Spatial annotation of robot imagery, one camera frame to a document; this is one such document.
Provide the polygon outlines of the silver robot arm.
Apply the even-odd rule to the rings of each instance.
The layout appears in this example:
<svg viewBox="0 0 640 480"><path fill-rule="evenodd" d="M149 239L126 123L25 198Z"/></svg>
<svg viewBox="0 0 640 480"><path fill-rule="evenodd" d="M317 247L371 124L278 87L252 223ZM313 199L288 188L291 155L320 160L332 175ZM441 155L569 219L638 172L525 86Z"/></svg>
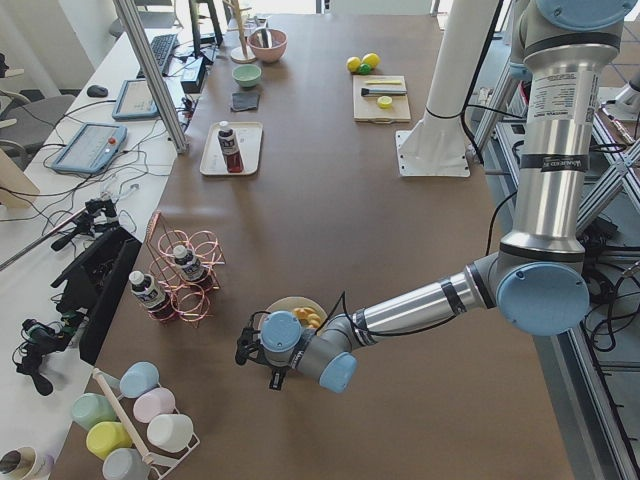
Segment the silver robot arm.
<svg viewBox="0 0 640 480"><path fill-rule="evenodd" d="M599 77L618 54L630 1L521 1L511 58L531 73L524 149L511 231L494 254L377 305L349 312L337 303L318 328L286 311L253 314L235 360L270 368L271 387L298 371L344 391L354 351L418 334L476 308L497 308L516 328L538 336L577 326L589 307L576 237L589 168Z"/></svg>

